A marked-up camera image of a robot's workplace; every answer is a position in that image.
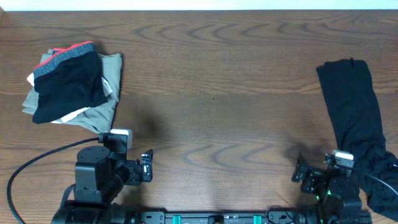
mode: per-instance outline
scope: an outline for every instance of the black electronics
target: black electronics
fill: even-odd
[[[349,180],[353,156],[335,151],[326,155],[326,170],[309,166],[299,159],[293,182],[302,181],[302,192],[316,196],[318,203],[303,210],[285,210],[272,206],[258,213],[175,213],[166,211],[137,212],[132,207],[112,204],[124,185],[139,185],[152,180],[153,150],[139,160],[129,161],[130,130],[100,134],[104,146],[82,149],[75,166],[76,184],[65,191],[61,208],[52,223],[112,224],[312,224],[372,223],[371,215],[362,212],[359,188]],[[72,191],[75,199],[66,201]]]

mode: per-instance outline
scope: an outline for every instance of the black cloth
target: black cloth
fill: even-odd
[[[386,151],[371,73],[363,60],[327,62],[317,68],[338,149],[354,155],[354,167],[398,189],[398,160]],[[398,221],[398,196],[361,174],[352,175],[376,213]]]
[[[60,62],[35,79],[39,105],[33,122],[55,121],[84,107],[107,102],[102,86],[102,64],[95,51]]]

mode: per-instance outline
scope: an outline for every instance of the gray waistband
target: gray waistband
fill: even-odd
[[[73,57],[81,56],[88,52],[95,52],[95,45],[93,43],[83,44],[81,46],[75,47],[73,49],[67,50],[66,52],[62,52],[56,56],[54,56],[49,62],[46,64],[36,68],[33,71],[34,78],[39,78],[51,71],[53,71],[62,61],[68,60]]]

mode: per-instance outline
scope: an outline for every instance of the teal connector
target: teal connector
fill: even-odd
[[[181,215],[173,216],[173,224],[181,224]]]
[[[260,215],[253,216],[253,224],[261,224],[261,216]]]

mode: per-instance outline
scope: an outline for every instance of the wood grain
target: wood grain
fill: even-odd
[[[154,180],[116,202],[167,210],[265,210],[315,203],[290,182],[302,153],[321,166],[336,148],[315,68],[367,61],[387,147],[398,155],[396,11],[10,12],[0,24],[0,185],[23,163],[95,136],[22,113],[41,54],[93,40],[122,53],[115,128],[153,148]],[[38,161],[14,182],[27,223],[49,223],[74,183],[82,147]],[[365,194],[361,194],[366,208]],[[15,223],[0,194],[0,220]],[[375,223],[393,223],[373,213]]]

